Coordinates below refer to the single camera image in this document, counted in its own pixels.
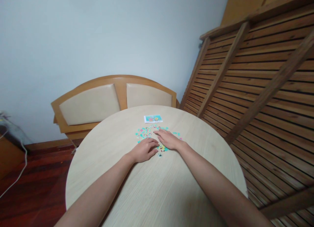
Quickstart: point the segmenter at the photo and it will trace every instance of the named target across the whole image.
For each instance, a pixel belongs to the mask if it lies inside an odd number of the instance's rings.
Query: wooden chair
[[[51,103],[54,123],[79,146],[85,136],[108,116],[130,107],[177,107],[177,94],[161,84],[132,75],[111,75],[87,81]]]

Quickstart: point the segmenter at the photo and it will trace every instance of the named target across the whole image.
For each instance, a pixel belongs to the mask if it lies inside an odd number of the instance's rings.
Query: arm
[[[176,149],[228,226],[272,226],[270,221],[219,170],[171,132],[154,131],[160,142]]]
[[[152,138],[144,139],[138,143],[85,190],[61,217],[55,227],[98,227],[131,167],[135,163],[146,161],[156,154],[156,149],[151,150],[156,146],[159,146],[159,144]]]

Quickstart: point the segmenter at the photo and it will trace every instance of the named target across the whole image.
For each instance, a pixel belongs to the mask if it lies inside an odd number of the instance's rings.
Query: hand
[[[152,138],[146,138],[138,143],[128,153],[128,155],[133,159],[134,163],[147,161],[158,152],[157,149],[151,149],[158,146],[159,144],[157,140]]]
[[[169,149],[178,150],[183,145],[183,141],[175,137],[170,131],[159,129],[154,131],[158,135],[159,141]]]

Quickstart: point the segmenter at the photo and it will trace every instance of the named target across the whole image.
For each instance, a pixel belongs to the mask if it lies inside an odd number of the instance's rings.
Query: wooden table
[[[86,136],[69,169],[67,209],[137,144],[139,139],[135,133],[151,125],[144,123],[144,115],[159,114],[163,122],[157,123],[158,126],[180,133],[184,141],[247,197],[240,165],[228,144],[212,127],[185,111],[150,105],[117,112]],[[161,154],[162,157],[155,155],[134,166],[103,226],[225,226],[181,156],[171,150]]]

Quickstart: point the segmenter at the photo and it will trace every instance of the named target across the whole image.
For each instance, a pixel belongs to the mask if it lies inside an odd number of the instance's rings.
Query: puzzle picture card
[[[157,122],[163,122],[160,115],[150,115],[150,116],[144,116],[144,122],[145,123],[157,123]]]

